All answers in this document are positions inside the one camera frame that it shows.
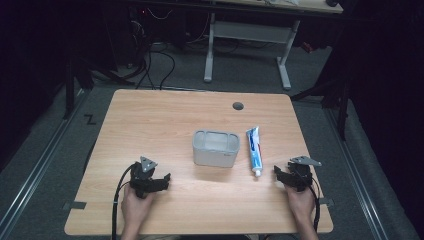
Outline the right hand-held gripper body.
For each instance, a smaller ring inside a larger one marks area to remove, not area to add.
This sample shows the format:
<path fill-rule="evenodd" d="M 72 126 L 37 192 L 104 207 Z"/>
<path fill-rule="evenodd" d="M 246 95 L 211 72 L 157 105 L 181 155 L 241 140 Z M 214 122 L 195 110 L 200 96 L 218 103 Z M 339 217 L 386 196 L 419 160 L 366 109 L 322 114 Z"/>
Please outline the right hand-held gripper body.
<path fill-rule="evenodd" d="M 313 180 L 311 166 L 321 167 L 322 163 L 307 156 L 291 158 L 287 166 L 289 170 L 287 185 L 295 188 L 297 192 L 302 192 L 310 187 Z"/>

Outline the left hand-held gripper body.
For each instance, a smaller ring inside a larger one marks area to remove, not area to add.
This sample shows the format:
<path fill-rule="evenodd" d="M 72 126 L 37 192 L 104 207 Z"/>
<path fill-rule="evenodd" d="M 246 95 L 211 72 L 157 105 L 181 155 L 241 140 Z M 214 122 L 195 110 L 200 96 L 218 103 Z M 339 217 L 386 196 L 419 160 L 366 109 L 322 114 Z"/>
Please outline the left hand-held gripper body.
<path fill-rule="evenodd" d="M 152 176 L 156 166 L 156 162 L 144 156 L 131 166 L 130 187 L 135 190 L 137 197 L 145 199 L 151 192 L 150 186 L 153 184 Z"/>

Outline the blue white toothpaste tube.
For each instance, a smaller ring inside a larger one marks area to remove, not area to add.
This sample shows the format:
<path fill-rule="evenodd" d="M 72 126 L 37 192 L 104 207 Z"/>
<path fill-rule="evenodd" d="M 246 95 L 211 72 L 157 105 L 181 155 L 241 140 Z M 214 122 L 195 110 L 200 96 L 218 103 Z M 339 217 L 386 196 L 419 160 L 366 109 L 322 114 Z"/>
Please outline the blue white toothpaste tube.
<path fill-rule="evenodd" d="M 249 144 L 251 169 L 256 177 L 262 175 L 263 164 L 260 150 L 259 127 L 253 127 L 246 131 L 246 136 Z"/>

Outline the grey plastic holder box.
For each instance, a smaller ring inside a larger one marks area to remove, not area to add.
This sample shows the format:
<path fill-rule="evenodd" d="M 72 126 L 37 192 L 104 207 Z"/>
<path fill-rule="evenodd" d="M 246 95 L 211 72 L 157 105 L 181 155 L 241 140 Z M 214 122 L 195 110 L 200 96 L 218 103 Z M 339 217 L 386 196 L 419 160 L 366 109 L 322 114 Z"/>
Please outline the grey plastic holder box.
<path fill-rule="evenodd" d="M 192 139 L 193 161 L 197 165 L 232 168 L 240 149 L 237 134 L 198 130 Z"/>

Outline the person's right hand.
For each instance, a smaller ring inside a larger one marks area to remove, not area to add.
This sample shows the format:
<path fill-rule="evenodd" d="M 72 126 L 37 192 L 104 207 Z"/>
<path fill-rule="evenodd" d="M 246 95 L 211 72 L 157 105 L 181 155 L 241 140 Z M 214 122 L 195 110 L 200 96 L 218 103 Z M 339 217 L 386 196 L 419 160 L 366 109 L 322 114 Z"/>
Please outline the person's right hand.
<path fill-rule="evenodd" d="M 297 192 L 293 187 L 285 186 L 288 194 L 289 207 L 300 232 L 314 230 L 312 211 L 315 208 L 315 198 L 310 190 Z"/>

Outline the person's left hand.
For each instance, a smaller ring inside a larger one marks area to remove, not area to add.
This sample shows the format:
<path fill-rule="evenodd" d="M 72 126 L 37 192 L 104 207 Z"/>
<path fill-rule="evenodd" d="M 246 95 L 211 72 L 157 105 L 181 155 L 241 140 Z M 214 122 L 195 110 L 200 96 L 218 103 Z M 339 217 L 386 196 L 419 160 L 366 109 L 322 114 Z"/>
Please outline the person's left hand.
<path fill-rule="evenodd" d="M 130 186 L 124 188 L 124 197 L 121 209 L 124 218 L 122 238 L 130 239 L 139 235 L 140 228 L 147 219 L 155 193 L 150 193 L 146 198 L 139 198 Z"/>

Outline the black metal stand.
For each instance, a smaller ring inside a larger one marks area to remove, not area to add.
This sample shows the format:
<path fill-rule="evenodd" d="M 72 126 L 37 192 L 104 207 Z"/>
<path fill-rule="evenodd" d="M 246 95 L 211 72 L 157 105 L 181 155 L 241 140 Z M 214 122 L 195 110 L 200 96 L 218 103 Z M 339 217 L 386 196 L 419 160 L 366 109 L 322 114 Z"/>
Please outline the black metal stand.
<path fill-rule="evenodd" d="M 95 64 L 92 61 L 89 61 L 79 56 L 70 56 L 66 64 L 66 105 L 64 114 L 65 119 L 69 119 L 71 117 L 71 113 L 74 111 L 75 108 L 75 81 L 78 81 L 82 89 L 91 90 L 94 87 L 94 82 L 91 79 L 92 70 L 101 73 L 111 81 L 116 82 L 118 84 L 132 85 L 132 82 L 127 81 L 126 77 L 120 77 L 115 73 L 112 73 L 111 71 L 107 70 L 106 68 Z"/>
<path fill-rule="evenodd" d="M 335 78 L 324 83 L 318 83 L 312 88 L 290 97 L 292 101 L 299 101 L 308 96 L 322 96 L 323 108 L 338 109 L 336 130 L 339 137 L 345 140 L 345 125 L 348 117 L 347 108 L 351 86 L 350 78 Z"/>

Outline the dark computer case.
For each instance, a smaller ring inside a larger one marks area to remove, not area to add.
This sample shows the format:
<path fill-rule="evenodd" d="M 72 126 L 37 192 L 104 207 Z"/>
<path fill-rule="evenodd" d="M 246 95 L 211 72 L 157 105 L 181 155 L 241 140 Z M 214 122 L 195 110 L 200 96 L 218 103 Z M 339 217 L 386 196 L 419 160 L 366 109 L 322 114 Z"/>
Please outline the dark computer case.
<path fill-rule="evenodd" d="M 183 49 L 186 43 L 186 15 L 182 10 L 131 7 L 130 23 L 137 35 L 149 43 L 164 42 Z"/>

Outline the wooden desk top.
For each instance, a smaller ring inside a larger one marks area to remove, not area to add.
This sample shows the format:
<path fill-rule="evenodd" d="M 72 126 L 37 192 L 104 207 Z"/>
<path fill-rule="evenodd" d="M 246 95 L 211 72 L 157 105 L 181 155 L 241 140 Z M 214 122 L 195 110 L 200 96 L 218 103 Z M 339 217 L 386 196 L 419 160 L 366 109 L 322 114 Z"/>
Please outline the wooden desk top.
<path fill-rule="evenodd" d="M 340 4 L 331 7 L 326 0 L 213 0 L 216 2 L 234 3 L 250 6 L 274 7 L 299 11 L 341 14 L 344 9 Z"/>

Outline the metal floor rail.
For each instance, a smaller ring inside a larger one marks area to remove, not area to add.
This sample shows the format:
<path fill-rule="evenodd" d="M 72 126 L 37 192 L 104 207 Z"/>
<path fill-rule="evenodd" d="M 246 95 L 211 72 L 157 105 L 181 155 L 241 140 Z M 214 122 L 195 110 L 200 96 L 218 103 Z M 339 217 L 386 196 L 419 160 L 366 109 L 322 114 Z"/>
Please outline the metal floor rail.
<path fill-rule="evenodd" d="M 389 240 L 387 232 L 382 225 L 381 219 L 377 213 L 374 201 L 371 199 L 367 191 L 350 149 L 346 141 L 340 137 L 334 112 L 332 110 L 324 110 L 324 114 L 330 124 L 330 128 L 333 134 L 335 135 L 338 146 L 341 149 L 348 176 L 351 179 L 351 185 L 353 186 L 374 240 Z"/>
<path fill-rule="evenodd" d="M 66 91 L 30 128 L 30 132 L 0 173 L 0 240 L 7 240 L 27 203 L 50 166 L 75 112 L 85 101 L 89 90 L 79 89 L 72 95 L 73 107 L 65 109 Z"/>

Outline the white metal desk frame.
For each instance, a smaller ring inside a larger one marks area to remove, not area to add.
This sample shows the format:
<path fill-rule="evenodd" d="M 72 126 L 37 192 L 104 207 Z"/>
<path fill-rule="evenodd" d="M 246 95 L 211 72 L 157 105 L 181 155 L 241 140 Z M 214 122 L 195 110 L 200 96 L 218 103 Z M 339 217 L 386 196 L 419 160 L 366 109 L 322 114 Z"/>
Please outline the white metal desk frame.
<path fill-rule="evenodd" d="M 286 68 L 286 61 L 297 35 L 299 25 L 299 20 L 295 20 L 291 27 L 221 21 L 216 20 L 215 15 L 212 14 L 209 24 L 208 51 L 205 62 L 204 81 L 209 83 L 213 78 L 214 40 L 216 38 L 248 40 L 283 44 L 285 46 L 282 55 L 276 58 L 276 63 L 283 88 L 285 90 L 290 90 L 291 82 Z"/>

